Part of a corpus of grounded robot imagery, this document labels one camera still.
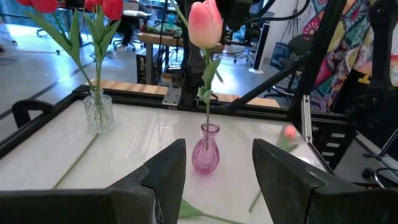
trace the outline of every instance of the person's leg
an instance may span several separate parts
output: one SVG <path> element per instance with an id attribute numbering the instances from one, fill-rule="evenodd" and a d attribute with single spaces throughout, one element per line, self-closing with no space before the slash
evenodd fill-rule
<path id="1" fill-rule="evenodd" d="M 129 43 L 130 43 L 130 41 L 132 39 L 133 33 L 134 33 L 134 30 L 132 28 L 132 24 L 129 23 L 129 22 L 126 22 L 125 26 L 124 26 L 124 37 L 123 37 L 123 41 L 122 41 L 122 44 L 124 46 L 128 46 L 129 45 Z"/>

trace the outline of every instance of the tulip leaf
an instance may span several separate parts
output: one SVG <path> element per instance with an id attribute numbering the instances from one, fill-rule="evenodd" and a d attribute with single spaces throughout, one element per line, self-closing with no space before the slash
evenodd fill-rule
<path id="1" fill-rule="evenodd" d="M 98 35 L 98 30 L 97 27 L 95 26 L 94 21 L 87 16 L 86 14 L 83 15 L 85 17 L 85 20 L 87 21 L 88 24 L 88 28 L 91 32 L 91 36 L 93 37 L 93 41 L 96 44 L 100 44 L 101 43 L 101 36 Z"/>
<path id="2" fill-rule="evenodd" d="M 49 24 L 43 17 L 39 15 L 35 15 L 33 13 L 26 13 L 37 25 L 43 28 L 46 33 L 48 33 L 57 44 L 59 44 L 63 50 L 66 51 L 70 55 L 72 51 L 72 46 L 69 43 L 69 40 L 65 39 L 63 35 L 51 24 Z"/>
<path id="3" fill-rule="evenodd" d="M 223 78 L 221 77 L 221 75 L 218 73 L 217 70 L 216 70 L 216 75 L 217 75 L 218 80 L 219 80 L 221 83 L 224 83 Z"/>
<path id="4" fill-rule="evenodd" d="M 205 94 L 203 95 L 203 101 L 204 101 L 205 103 L 210 103 L 211 93 L 212 93 L 211 90 L 207 90 L 207 91 L 205 92 Z"/>
<path id="5" fill-rule="evenodd" d="M 94 44 L 94 51 L 95 51 L 95 55 L 97 56 L 96 58 L 97 58 L 97 60 L 98 60 L 98 63 L 101 65 L 101 64 L 102 64 L 102 61 L 103 61 L 104 58 L 105 58 L 105 56 L 102 55 L 101 49 L 100 49 L 100 47 L 98 46 L 98 44 Z"/>
<path id="6" fill-rule="evenodd" d="M 79 15 L 78 11 L 75 10 L 73 13 L 72 24 L 70 26 L 69 38 L 72 43 L 72 50 L 70 56 L 72 59 L 79 64 L 80 63 L 80 32 L 79 32 Z"/>
<path id="7" fill-rule="evenodd" d="M 206 67 L 205 72 L 201 79 L 205 82 L 205 91 L 211 89 L 211 82 L 214 79 L 214 74 L 217 71 L 217 67 L 220 65 L 221 59 L 217 59 L 215 61 L 211 61 L 209 65 Z"/>
<path id="8" fill-rule="evenodd" d="M 289 146 L 285 151 L 286 152 L 292 152 L 294 149 L 296 149 L 298 147 L 299 147 L 298 144 L 294 144 L 294 145 Z"/>
<path id="9" fill-rule="evenodd" d="M 280 149 L 285 150 L 285 151 L 289 148 L 289 140 L 287 139 L 287 137 L 284 134 L 280 135 L 280 139 L 279 139 L 279 142 L 278 142 L 278 147 Z"/>
<path id="10" fill-rule="evenodd" d="M 101 44 L 99 45 L 102 55 L 106 55 L 108 45 L 111 42 L 113 35 L 116 32 L 116 29 L 119 27 L 120 21 L 121 20 L 118 20 L 113 25 L 111 25 L 111 27 L 109 28 L 109 32 L 105 34 L 104 38 L 102 39 Z"/>
<path id="11" fill-rule="evenodd" d="M 95 19 L 95 24 L 97 28 L 98 37 L 102 39 L 105 36 L 104 11 L 102 10 L 102 7 L 98 7 L 98 13 L 97 13 L 97 18 Z"/>
<path id="12" fill-rule="evenodd" d="M 193 207 L 186 200 L 182 199 L 178 218 L 194 218 L 201 217 L 202 215 L 203 212 L 201 210 Z"/>

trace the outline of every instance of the pink flower bud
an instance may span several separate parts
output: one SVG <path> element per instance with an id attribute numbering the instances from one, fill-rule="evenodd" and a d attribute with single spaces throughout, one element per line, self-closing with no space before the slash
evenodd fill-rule
<path id="1" fill-rule="evenodd" d="M 223 21 L 216 0 L 195 2 L 188 18 L 189 39 L 201 49 L 215 47 L 221 39 Z"/>
<path id="2" fill-rule="evenodd" d="M 296 128 L 293 125 L 288 125 L 285 128 L 285 136 L 287 139 L 292 140 L 296 137 Z"/>

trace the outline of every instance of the floor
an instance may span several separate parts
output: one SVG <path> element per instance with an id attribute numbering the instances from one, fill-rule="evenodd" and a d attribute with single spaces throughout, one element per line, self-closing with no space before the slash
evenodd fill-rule
<path id="1" fill-rule="evenodd" d="M 65 52 L 56 54 L 60 47 L 45 33 L 38 37 L 35 28 L 0 24 L 0 44 L 15 49 L 12 40 L 17 42 L 16 54 L 0 57 L 0 140 L 17 129 L 10 111 L 16 101 L 31 99 L 54 104 L 86 83 L 74 61 Z M 81 61 L 90 78 L 95 77 L 95 66 L 90 57 L 92 53 L 90 45 L 81 48 Z M 251 73 L 248 71 L 250 64 L 245 59 L 234 63 L 229 55 L 221 57 L 219 72 L 224 83 L 218 80 L 213 82 L 213 89 L 217 93 L 244 95 L 277 72 L 274 67 L 264 65 L 264 74 Z M 135 71 L 135 52 L 130 50 L 111 54 L 103 62 L 102 79 L 135 83 Z M 276 99 L 281 106 L 288 105 L 285 99 Z"/>

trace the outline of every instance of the clear glass vase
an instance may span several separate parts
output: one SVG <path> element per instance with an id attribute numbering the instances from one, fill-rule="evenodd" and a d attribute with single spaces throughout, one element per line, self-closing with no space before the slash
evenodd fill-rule
<path id="1" fill-rule="evenodd" d="M 216 135 L 220 127 L 216 124 L 200 126 L 203 133 L 201 140 L 193 148 L 192 165 L 199 174 L 211 174 L 220 163 L 220 152 L 216 143 Z"/>
<path id="2" fill-rule="evenodd" d="M 92 91 L 84 99 L 88 129 L 93 133 L 103 133 L 113 127 L 112 98 L 103 90 Z"/>

